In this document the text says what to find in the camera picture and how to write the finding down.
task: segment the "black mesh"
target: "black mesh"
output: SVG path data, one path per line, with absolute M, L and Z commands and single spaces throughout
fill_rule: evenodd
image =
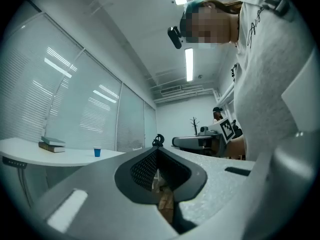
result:
M 149 191 L 152 190 L 152 183 L 158 169 L 157 152 L 158 150 L 156 149 L 130 169 L 133 181 Z
M 191 170 L 188 167 L 160 150 L 157 154 L 157 166 L 172 191 L 180 187 L 191 176 Z
M 158 149 L 134 164 L 130 174 L 136 184 L 151 191 L 157 169 L 172 191 L 191 176 L 191 170 L 188 167 Z

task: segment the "window blind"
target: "window blind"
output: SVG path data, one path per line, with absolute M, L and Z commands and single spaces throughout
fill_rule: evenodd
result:
M 45 135 L 73 149 L 115 150 L 121 82 L 83 52 L 64 77 L 51 106 Z
M 130 152 L 145 146 L 144 101 L 125 84 L 118 111 L 116 150 Z
M 156 111 L 144 102 L 144 140 L 145 147 L 152 147 L 152 142 L 157 136 Z
M 26 23 L 0 51 L 0 139 L 41 139 L 48 107 L 81 47 L 44 14 Z

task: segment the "hair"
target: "hair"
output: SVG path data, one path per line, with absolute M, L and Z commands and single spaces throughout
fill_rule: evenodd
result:
M 230 2 L 220 2 L 218 0 L 204 0 L 200 3 L 199 7 L 204 7 L 204 3 L 211 2 L 219 10 L 227 14 L 239 14 L 242 6 L 242 2 L 238 0 L 233 0 Z

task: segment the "person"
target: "person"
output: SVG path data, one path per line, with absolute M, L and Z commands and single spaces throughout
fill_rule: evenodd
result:
M 221 115 L 221 111 L 223 111 L 222 108 L 216 106 L 213 109 L 213 123 L 215 124 L 216 122 L 220 121 L 221 119 L 224 119 Z
M 187 43 L 236 46 L 234 111 L 243 135 L 228 143 L 225 156 L 246 155 L 251 161 L 273 152 L 281 140 L 298 131 L 281 95 L 315 47 L 290 0 L 284 0 L 284 15 L 257 1 L 263 0 L 192 0 L 185 4 L 179 25 Z

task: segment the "white desk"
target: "white desk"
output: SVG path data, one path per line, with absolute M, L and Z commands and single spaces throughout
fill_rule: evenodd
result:
M 54 167 L 86 166 L 93 162 L 123 154 L 112 150 L 101 149 L 100 157 L 95 157 L 94 149 L 66 148 L 65 152 L 52 153 L 38 147 L 37 142 L 21 138 L 0 140 L 0 155 L 16 161 Z

